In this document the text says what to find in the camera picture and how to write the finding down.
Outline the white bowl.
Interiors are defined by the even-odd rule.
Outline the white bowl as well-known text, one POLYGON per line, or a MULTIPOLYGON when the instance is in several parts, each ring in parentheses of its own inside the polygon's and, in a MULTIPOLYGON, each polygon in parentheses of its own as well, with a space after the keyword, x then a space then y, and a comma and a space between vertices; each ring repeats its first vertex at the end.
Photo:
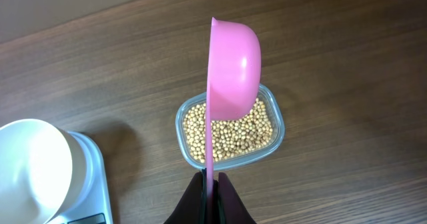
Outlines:
POLYGON ((38 119, 1 128, 1 222, 48 223, 70 208, 85 185, 83 147, 38 119))

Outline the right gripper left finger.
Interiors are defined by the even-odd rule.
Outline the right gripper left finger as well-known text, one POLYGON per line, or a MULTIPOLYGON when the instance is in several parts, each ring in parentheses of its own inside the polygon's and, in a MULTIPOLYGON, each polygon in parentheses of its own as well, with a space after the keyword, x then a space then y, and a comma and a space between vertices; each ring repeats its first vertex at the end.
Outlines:
POLYGON ((165 224, 204 224, 206 213, 206 171, 197 172, 165 224))

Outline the clear plastic container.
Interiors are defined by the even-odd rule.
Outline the clear plastic container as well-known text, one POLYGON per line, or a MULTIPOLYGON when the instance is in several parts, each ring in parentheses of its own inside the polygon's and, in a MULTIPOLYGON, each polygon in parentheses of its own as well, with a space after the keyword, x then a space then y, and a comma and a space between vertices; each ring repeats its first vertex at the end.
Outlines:
MULTIPOLYGON (((234 167, 239 167, 252 163, 259 159, 264 158, 265 156, 274 152, 281 144, 284 135, 285 135, 285 125, 282 118, 282 114, 276 102, 276 99, 273 93, 264 85, 259 85, 258 96, 257 98, 267 103, 268 117, 273 123, 274 134, 273 139, 267 147, 254 151, 252 153, 244 154, 237 157, 232 157, 231 159, 226 159, 225 161, 215 162, 213 161, 213 169, 216 171, 231 169, 234 167)), ((184 104, 178 109, 175 127, 177 133, 177 139, 181 152, 185 160, 193 167, 197 169, 204 169, 205 163, 198 163, 189 156, 189 149, 185 146, 184 143, 184 132, 183 132, 183 116, 186 111, 189 111, 189 108, 193 105, 205 103, 206 104, 206 94, 202 93, 188 99, 184 104)))

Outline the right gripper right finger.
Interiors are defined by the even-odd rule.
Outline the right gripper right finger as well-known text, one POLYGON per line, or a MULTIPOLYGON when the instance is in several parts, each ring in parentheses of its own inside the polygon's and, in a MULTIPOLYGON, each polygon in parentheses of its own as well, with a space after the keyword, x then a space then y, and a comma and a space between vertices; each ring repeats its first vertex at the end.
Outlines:
POLYGON ((218 221, 221 224, 256 224, 229 177, 220 172, 217 181, 218 221))

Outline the soybeans pile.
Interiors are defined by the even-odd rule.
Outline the soybeans pile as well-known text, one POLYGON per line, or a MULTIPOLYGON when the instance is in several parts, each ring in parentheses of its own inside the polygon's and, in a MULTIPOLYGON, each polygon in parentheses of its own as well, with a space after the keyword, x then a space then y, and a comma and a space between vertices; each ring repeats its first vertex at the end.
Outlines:
MULTIPOLYGON (((205 163, 206 104, 193 105, 183 116, 184 143, 189 156, 205 163)), ((231 121, 211 122, 213 160, 225 161, 267 147, 273 139, 273 123, 268 117, 267 103, 257 98, 250 113, 231 121)))

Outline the pink plastic measuring scoop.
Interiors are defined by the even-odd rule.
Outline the pink plastic measuring scoop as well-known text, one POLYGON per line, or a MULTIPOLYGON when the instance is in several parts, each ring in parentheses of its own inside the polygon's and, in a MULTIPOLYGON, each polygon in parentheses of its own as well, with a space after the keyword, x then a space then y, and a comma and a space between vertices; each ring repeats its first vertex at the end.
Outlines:
POLYGON ((212 198, 214 158, 212 121, 241 119, 250 112, 261 76, 261 49, 247 25, 211 19, 205 107, 207 197, 212 198))

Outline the white digital kitchen scale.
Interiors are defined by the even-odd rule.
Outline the white digital kitchen scale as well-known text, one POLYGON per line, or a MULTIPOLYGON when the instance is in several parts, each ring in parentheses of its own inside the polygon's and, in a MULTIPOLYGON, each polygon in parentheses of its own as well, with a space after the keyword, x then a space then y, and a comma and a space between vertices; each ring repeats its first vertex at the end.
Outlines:
POLYGON ((80 144, 87 161, 85 183, 77 201, 48 224, 113 224, 113 215, 105 174, 103 156, 88 136, 70 131, 80 144))

